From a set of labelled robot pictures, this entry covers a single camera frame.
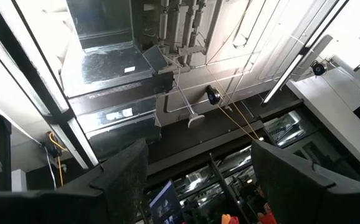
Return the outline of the black ceiling beam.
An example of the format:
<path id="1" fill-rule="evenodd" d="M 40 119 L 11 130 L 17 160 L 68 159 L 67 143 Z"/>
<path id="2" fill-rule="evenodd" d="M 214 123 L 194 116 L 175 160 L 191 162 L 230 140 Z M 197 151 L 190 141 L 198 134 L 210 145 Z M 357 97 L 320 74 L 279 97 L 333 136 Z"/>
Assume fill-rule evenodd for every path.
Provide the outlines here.
<path id="1" fill-rule="evenodd" d="M 46 68 L 46 72 L 38 70 L 1 12 L 0 46 L 21 72 L 20 75 L 12 76 L 12 79 L 15 80 L 53 132 L 68 147 L 71 155 L 76 158 L 83 169 L 96 167 L 99 161 L 92 151 L 69 101 L 65 99 L 58 81 L 54 78 L 45 57 L 41 54 L 41 50 L 36 50 L 36 57 L 41 59 L 42 68 Z"/>

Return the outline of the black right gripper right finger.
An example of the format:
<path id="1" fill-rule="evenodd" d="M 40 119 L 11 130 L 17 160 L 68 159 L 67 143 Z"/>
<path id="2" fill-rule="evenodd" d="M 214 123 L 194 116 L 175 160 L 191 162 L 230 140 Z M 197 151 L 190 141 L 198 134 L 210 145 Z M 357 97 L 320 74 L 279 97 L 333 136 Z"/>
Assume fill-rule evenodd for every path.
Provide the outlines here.
<path id="1" fill-rule="evenodd" d="M 360 224 L 360 181 L 264 141 L 252 141 L 251 157 L 278 224 Z"/>

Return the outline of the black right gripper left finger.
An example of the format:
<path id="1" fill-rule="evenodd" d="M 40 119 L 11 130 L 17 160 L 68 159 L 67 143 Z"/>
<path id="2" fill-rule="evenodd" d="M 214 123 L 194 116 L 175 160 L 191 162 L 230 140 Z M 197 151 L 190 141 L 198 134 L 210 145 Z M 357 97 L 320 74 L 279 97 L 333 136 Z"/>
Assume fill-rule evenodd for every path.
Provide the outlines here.
<path id="1" fill-rule="evenodd" d="M 0 224 L 134 224 L 147 166 L 139 139 L 56 190 L 0 192 Z"/>

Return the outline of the gray ceiling pipe cluster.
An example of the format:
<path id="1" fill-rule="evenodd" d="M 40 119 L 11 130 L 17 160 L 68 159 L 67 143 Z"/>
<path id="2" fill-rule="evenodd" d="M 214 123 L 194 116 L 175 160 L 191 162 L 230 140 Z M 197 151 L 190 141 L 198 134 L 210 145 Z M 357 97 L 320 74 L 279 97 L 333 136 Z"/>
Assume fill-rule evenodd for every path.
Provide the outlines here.
<path id="1" fill-rule="evenodd" d="M 159 0 L 158 45 L 163 55 L 190 67 L 193 55 L 206 48 L 197 43 L 207 0 Z"/>

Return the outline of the white ceiling sensor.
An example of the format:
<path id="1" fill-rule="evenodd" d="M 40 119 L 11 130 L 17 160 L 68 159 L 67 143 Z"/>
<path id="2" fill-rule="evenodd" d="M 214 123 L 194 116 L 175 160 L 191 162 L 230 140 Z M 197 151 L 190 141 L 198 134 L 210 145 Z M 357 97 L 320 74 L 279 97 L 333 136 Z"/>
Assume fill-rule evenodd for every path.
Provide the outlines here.
<path id="1" fill-rule="evenodd" d="M 189 116 L 187 127 L 189 129 L 195 128 L 204 122 L 205 116 L 203 114 L 193 113 Z"/>

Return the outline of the red white object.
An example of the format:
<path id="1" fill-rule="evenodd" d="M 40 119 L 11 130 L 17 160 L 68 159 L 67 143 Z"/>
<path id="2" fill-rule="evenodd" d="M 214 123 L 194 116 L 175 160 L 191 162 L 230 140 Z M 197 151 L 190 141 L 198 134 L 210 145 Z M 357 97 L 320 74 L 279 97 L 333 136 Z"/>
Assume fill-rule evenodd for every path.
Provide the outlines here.
<path id="1" fill-rule="evenodd" d="M 263 206 L 263 209 L 264 212 L 257 213 L 260 224 L 277 224 L 277 221 L 268 203 Z"/>

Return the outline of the computer monitor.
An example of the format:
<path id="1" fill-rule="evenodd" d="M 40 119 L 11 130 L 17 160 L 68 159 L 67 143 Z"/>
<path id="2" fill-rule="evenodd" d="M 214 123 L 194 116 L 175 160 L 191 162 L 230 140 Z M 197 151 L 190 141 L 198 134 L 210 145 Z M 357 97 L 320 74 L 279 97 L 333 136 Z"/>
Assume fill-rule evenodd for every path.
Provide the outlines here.
<path id="1" fill-rule="evenodd" d="M 153 224 L 186 224 L 172 180 L 149 203 Z"/>

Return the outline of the metal ventilation duct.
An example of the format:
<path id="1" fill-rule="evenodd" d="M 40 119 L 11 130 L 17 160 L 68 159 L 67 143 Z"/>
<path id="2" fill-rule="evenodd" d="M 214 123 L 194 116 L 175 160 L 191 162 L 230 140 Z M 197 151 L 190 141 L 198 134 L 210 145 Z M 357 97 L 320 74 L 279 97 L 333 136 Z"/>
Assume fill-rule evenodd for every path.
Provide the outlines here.
<path id="1" fill-rule="evenodd" d="M 156 102 L 173 73 L 147 40 L 145 0 L 67 0 L 75 34 L 61 71 L 64 93 L 99 160 L 160 137 Z"/>

